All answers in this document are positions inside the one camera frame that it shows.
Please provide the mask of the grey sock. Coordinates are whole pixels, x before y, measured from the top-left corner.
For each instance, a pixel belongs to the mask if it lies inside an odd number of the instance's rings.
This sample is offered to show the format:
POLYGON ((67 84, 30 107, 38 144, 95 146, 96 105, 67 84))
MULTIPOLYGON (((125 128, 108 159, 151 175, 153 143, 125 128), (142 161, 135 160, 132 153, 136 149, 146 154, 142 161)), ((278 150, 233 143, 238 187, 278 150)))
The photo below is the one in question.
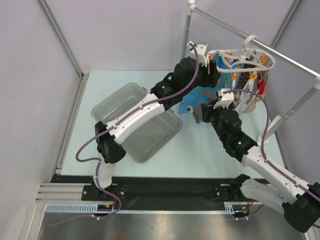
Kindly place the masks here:
POLYGON ((200 124, 202 122, 204 116, 202 105, 206 107, 212 100, 215 100, 217 98, 216 93, 208 88, 205 88, 200 93, 202 96, 204 96, 204 100, 196 100, 195 108, 193 109, 192 113, 197 124, 200 124))

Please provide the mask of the white black striped sock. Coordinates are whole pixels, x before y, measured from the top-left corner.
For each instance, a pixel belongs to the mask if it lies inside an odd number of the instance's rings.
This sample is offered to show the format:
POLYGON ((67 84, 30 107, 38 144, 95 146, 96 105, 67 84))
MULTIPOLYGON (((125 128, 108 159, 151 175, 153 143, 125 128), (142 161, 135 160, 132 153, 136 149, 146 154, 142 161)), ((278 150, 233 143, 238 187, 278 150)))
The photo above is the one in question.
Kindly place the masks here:
POLYGON ((247 100, 250 98, 250 93, 249 91, 251 91, 253 89, 252 85, 254 82, 254 78, 253 77, 249 77, 247 83, 245 84, 245 86, 243 87, 242 91, 237 92, 237 105, 235 107, 235 111, 237 113, 239 113, 239 111, 241 110, 242 106, 247 102, 247 100))

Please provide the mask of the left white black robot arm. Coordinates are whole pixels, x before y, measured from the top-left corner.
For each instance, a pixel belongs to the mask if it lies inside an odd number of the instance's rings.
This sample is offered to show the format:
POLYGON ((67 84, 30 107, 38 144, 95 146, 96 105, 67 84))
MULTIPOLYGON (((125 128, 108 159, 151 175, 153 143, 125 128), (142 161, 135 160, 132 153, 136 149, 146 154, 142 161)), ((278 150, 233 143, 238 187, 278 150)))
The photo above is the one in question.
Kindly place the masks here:
POLYGON ((92 194, 99 200, 109 197, 115 165, 126 156, 122 144, 134 131, 180 103, 193 89, 215 87, 220 76, 212 57, 203 57, 200 62, 183 58, 139 103, 108 123, 99 121, 94 129, 100 160, 92 194))

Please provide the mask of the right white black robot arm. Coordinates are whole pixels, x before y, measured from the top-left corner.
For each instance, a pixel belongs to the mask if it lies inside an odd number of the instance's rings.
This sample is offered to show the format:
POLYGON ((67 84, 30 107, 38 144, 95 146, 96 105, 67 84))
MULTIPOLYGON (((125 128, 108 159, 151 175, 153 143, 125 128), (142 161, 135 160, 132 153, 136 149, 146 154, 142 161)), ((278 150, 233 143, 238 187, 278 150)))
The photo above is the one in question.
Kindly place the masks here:
POLYGON ((227 154, 258 172, 268 185, 241 174, 233 181, 231 196, 257 200, 282 214, 291 227, 306 233, 320 218, 320 185, 310 184, 279 165, 255 140, 242 131, 239 114, 212 103, 202 103, 202 121, 211 123, 227 154))

